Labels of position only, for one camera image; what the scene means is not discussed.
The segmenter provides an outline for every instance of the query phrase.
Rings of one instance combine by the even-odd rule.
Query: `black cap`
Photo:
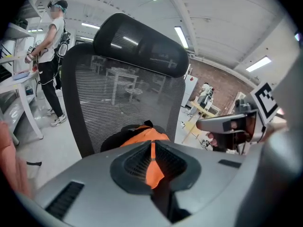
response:
[[[57,1],[54,5],[60,5],[62,8],[67,9],[67,1],[65,0]]]

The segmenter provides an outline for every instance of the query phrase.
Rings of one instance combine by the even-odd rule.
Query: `chair headrest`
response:
[[[178,78],[188,55],[177,42],[122,13],[109,17],[95,35],[96,55]]]

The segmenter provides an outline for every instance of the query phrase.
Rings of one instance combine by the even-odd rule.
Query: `shoe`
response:
[[[62,116],[60,116],[60,117],[57,117],[56,116],[56,118],[55,118],[55,121],[53,122],[53,123],[51,123],[51,126],[52,127],[57,127],[57,126],[59,126],[60,124],[62,124],[64,121],[66,121],[66,116],[65,116],[65,114],[63,113],[62,114]]]
[[[47,110],[47,116],[52,116],[55,113],[55,111],[53,109],[49,109]]]

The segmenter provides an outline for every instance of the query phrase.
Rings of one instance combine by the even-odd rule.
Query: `brick wall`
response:
[[[208,82],[210,86],[214,87],[213,104],[221,109],[220,115],[227,114],[238,92],[247,95],[252,91],[252,87],[226,71],[192,59],[189,59],[189,63],[193,68],[191,75],[198,78],[190,100],[195,99],[202,85]]]

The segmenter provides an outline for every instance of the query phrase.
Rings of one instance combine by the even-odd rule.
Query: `white refrigerator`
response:
[[[192,92],[194,91],[194,88],[198,82],[198,78],[195,78],[191,75],[187,75],[185,78],[185,92],[182,100],[182,107],[185,107],[186,103],[189,100],[189,97],[191,96]]]

